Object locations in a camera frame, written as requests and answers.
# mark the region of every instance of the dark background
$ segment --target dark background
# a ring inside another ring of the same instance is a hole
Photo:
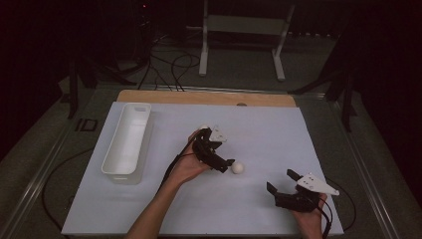
[[[328,59],[325,71],[346,62],[356,45],[364,46],[364,57],[354,74],[354,89],[361,93],[399,169],[421,203],[418,190],[422,181],[421,3],[296,2],[290,28],[294,37],[318,34],[339,38],[336,53]],[[136,8],[138,24],[151,20],[155,29],[181,40],[186,36],[184,26],[202,24],[202,1],[131,3],[147,4],[147,9]],[[210,11],[215,13],[258,17],[278,17],[283,6],[281,1],[210,1]],[[356,11],[361,13],[359,27],[340,37]],[[142,46],[138,52],[130,51],[136,39],[148,44],[147,37],[142,35],[143,27],[133,30],[133,14],[128,0],[1,0],[0,158],[62,96],[57,82],[69,74],[70,56],[87,55],[111,67],[116,67],[116,60],[142,57],[145,51]]]

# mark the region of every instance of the black mount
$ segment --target black mount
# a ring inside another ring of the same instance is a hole
[[[288,176],[294,181],[298,181],[302,176],[288,169]],[[295,194],[286,194],[278,192],[270,182],[267,182],[267,190],[274,195],[276,206],[298,212],[312,212],[317,208],[319,203],[319,193],[307,190],[299,185],[296,186],[298,191]]]

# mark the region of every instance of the white ball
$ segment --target white ball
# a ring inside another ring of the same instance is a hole
[[[242,162],[233,162],[232,164],[232,171],[235,174],[240,174],[245,171],[245,165]]]

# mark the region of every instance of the wooden edge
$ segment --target wooden edge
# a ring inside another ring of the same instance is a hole
[[[123,90],[118,102],[295,108],[289,95]]]

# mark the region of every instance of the gray floor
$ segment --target gray floor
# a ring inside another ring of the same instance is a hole
[[[169,39],[164,40],[165,44],[154,49],[154,56],[172,62],[181,53],[162,51],[177,49],[199,56],[200,48],[195,41],[175,46]],[[335,41],[289,37],[282,53],[287,77],[282,83],[276,80],[270,46],[229,49],[220,42],[211,43],[214,45],[210,48],[207,76],[199,77],[198,67],[189,69],[180,79],[186,91],[283,94],[317,77]],[[189,64],[189,61],[183,58],[177,64]],[[153,59],[152,65],[174,91],[170,64]],[[128,79],[139,83],[144,73],[142,70]],[[175,73],[178,76],[182,70],[176,69]],[[168,90],[154,71],[150,71],[141,88],[154,89],[155,82],[160,90]],[[0,164],[0,238],[61,238],[60,231],[42,207],[41,189],[49,175],[43,168],[51,172],[64,163],[54,171],[45,187],[47,207],[63,225],[92,152],[66,160],[95,146],[108,109],[119,91],[137,87],[129,88],[105,79],[100,79],[95,90],[81,87],[81,107],[75,120],[67,119],[69,105],[57,102],[17,143]],[[351,118],[352,133],[347,133],[338,121],[338,104],[322,98],[325,89],[326,86],[316,88],[296,97],[296,101],[306,119],[324,174],[341,185],[356,205],[355,223],[344,235],[335,238],[422,238],[421,209],[359,95],[353,96],[356,116]],[[80,118],[98,120],[99,128],[92,132],[74,131]],[[334,202],[340,221],[346,227],[353,219],[352,204],[344,193]]]

